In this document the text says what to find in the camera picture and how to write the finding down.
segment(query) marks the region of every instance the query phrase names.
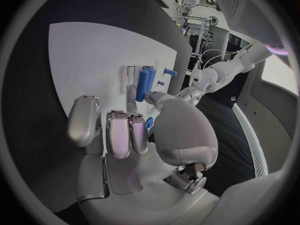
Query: white board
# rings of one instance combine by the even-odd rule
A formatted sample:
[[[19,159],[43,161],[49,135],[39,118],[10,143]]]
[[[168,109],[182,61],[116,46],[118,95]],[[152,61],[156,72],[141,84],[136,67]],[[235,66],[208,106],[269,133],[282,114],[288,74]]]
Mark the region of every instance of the white board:
[[[95,95],[99,98],[102,125],[109,110],[126,110],[128,66],[135,66],[135,85],[140,69],[153,66],[157,72],[151,90],[166,93],[171,76],[164,74],[164,69],[173,70],[177,54],[138,33],[88,22],[51,24],[48,51],[52,79],[65,114],[69,116],[79,96]],[[145,101],[137,102],[137,107],[145,120],[159,114]]]

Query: pink light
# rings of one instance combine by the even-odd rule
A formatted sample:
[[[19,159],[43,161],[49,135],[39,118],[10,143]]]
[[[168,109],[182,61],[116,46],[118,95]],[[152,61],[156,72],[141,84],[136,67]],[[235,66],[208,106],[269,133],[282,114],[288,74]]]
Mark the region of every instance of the pink light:
[[[276,50],[276,49],[273,49],[273,48],[270,48],[268,46],[265,46],[271,53],[273,54],[278,54],[278,55],[289,55],[289,52],[288,51],[279,51],[279,50]]]

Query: white panel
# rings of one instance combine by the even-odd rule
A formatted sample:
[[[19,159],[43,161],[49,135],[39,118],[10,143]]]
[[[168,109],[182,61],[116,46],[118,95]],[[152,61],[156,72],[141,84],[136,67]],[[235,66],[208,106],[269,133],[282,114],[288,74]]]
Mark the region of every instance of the white panel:
[[[275,55],[272,55],[265,60],[261,78],[299,95],[294,71]]]
[[[157,69],[152,90],[167,92],[177,52],[146,36],[122,28],[88,22],[63,22],[49,28],[49,61],[55,89],[67,116],[82,94],[99,98],[102,124],[112,109],[126,109],[127,67],[135,66],[134,84],[143,66]],[[137,102],[144,118],[159,113]]]

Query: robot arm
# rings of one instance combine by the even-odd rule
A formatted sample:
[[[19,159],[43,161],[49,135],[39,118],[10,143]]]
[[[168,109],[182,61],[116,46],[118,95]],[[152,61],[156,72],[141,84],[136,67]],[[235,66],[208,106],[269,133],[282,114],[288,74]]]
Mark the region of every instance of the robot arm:
[[[214,93],[229,84],[237,74],[246,73],[255,64],[266,60],[272,53],[266,46],[256,42],[248,50],[242,50],[230,61],[220,61],[203,70],[191,73],[192,86],[183,89],[178,97],[196,105],[206,93]]]

